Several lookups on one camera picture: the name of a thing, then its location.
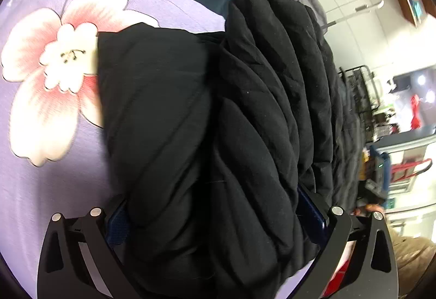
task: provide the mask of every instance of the red object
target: red object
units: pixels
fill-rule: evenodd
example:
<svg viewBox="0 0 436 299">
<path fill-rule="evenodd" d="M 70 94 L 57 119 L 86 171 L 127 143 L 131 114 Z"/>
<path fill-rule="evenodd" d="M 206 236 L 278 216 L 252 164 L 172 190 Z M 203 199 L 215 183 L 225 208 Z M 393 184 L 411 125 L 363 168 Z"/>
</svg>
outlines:
<svg viewBox="0 0 436 299">
<path fill-rule="evenodd" d="M 413 95 L 410 99 L 411 104 L 411 112 L 413 114 L 413 118 L 411 119 L 410 126 L 412 129 L 418 129 L 421 127 L 421 121 L 418 118 L 419 113 L 419 97 L 418 95 Z"/>
<path fill-rule="evenodd" d="M 339 287 L 341 286 L 341 282 L 344 279 L 345 272 L 348 269 L 348 265 L 350 264 L 350 260 L 344 263 L 341 269 L 335 274 L 334 278 L 329 282 L 327 289 L 323 294 L 323 298 L 326 298 L 333 293 L 337 292 Z"/>
<path fill-rule="evenodd" d="M 411 168 L 415 168 L 418 165 L 424 164 L 425 162 L 430 162 L 430 164 L 424 168 L 423 170 L 419 170 L 409 176 L 406 176 L 407 170 L 411 169 Z M 404 176 L 397 178 L 397 179 L 392 179 L 391 183 L 395 183 L 395 182 L 399 182 L 399 181 L 403 181 L 405 179 L 409 179 L 412 178 L 414 176 L 418 176 L 424 172 L 426 172 L 427 170 L 430 169 L 430 167 L 433 165 L 433 160 L 431 158 L 429 159 L 425 159 L 425 160 L 421 160 L 421 161 L 415 161 L 415 162 L 405 162 L 404 164 L 396 164 L 396 165 L 392 165 L 391 166 L 391 174 L 392 176 L 396 173 L 396 172 L 400 172 L 400 171 L 404 171 Z"/>
</svg>

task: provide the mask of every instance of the floral pattern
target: floral pattern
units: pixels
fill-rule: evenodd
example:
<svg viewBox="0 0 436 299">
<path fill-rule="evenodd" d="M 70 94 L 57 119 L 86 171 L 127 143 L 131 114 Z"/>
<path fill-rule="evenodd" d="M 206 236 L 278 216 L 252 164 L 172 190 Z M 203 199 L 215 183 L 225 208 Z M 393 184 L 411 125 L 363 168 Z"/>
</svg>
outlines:
<svg viewBox="0 0 436 299">
<path fill-rule="evenodd" d="M 17 23 L 1 52 L 2 75 L 22 82 L 12 102 L 10 147 L 35 166 L 68 152 L 82 114 L 102 126 L 98 32 L 158 22 L 125 10 L 127 0 L 72 0 L 62 17 L 41 8 Z"/>
</svg>

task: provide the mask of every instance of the purple fabric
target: purple fabric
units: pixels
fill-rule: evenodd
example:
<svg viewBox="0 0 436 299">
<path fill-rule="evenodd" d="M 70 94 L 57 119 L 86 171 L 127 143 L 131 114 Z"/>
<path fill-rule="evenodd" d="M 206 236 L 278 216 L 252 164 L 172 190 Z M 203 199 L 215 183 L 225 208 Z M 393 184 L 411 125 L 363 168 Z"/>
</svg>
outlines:
<svg viewBox="0 0 436 299">
<path fill-rule="evenodd" d="M 0 51 L 12 28 L 39 8 L 62 16 L 72 0 L 4 0 L 0 5 Z M 126 10 L 155 18 L 160 27 L 190 32 L 224 30 L 224 19 L 193 0 L 128 0 Z M 68 153 L 36 167 L 13 154 L 9 115 L 20 82 L 0 78 L 0 251 L 23 288 L 36 298 L 42 241 L 49 219 L 61 212 L 82 216 L 117 190 L 110 181 L 102 130 L 79 115 Z"/>
<path fill-rule="evenodd" d="M 293 292 L 293 290 L 297 287 L 297 284 L 303 279 L 306 272 L 309 270 L 313 261 L 310 261 L 306 266 L 300 269 L 296 274 L 292 277 L 288 278 L 280 287 L 277 294 L 275 295 L 275 299 L 287 299 L 287 297 Z"/>
</svg>

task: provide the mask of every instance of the black plastic bracket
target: black plastic bracket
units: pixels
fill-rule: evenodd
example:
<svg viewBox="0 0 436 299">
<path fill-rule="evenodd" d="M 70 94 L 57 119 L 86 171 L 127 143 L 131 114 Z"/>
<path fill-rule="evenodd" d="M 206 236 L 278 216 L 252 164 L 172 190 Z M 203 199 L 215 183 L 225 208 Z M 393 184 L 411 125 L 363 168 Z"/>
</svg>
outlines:
<svg viewBox="0 0 436 299">
<path fill-rule="evenodd" d="M 316 203 L 320 200 L 313 198 L 313 201 L 312 211 L 315 211 Z M 357 243 L 342 285 L 331 298 L 396 299 L 398 275 L 392 243 L 381 213 L 372 213 L 369 218 L 355 217 L 349 216 L 340 207 L 332 207 L 325 213 L 328 218 L 325 222 L 323 213 L 315 220 L 329 224 L 326 229 L 328 240 L 288 299 L 322 297 L 348 240 L 356 240 Z M 319 232 L 312 233 L 320 240 Z M 105 213 L 100 208 L 91 210 L 81 218 L 66 219 L 59 213 L 53 215 L 41 251 L 38 297 L 108 298 L 95 288 L 87 270 L 79 248 L 79 242 L 85 242 L 112 297 L 140 299 L 134 281 L 128 279 L 104 235 Z"/>
<path fill-rule="evenodd" d="M 78 244 L 86 242 L 112 297 L 141 299 L 123 272 L 123 265 L 104 239 L 104 219 L 105 213 L 100 208 L 81 218 L 66 219 L 59 213 L 53 215 L 39 262 L 39 298 L 109 298 L 95 288 L 86 268 Z"/>
</svg>

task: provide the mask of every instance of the brown fabric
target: brown fabric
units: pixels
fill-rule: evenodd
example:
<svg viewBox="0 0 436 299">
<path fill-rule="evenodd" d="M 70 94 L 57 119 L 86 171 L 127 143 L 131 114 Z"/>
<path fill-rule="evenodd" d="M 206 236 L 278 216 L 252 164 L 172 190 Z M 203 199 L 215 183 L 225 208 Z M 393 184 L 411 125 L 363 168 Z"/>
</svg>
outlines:
<svg viewBox="0 0 436 299">
<path fill-rule="evenodd" d="M 436 244 L 424 237 L 399 236 L 390 226 L 398 268 L 398 297 L 410 293 L 436 254 Z"/>
<path fill-rule="evenodd" d="M 436 256 L 433 257 L 429 267 L 420 278 L 407 299 L 434 299 L 436 293 Z"/>
</svg>

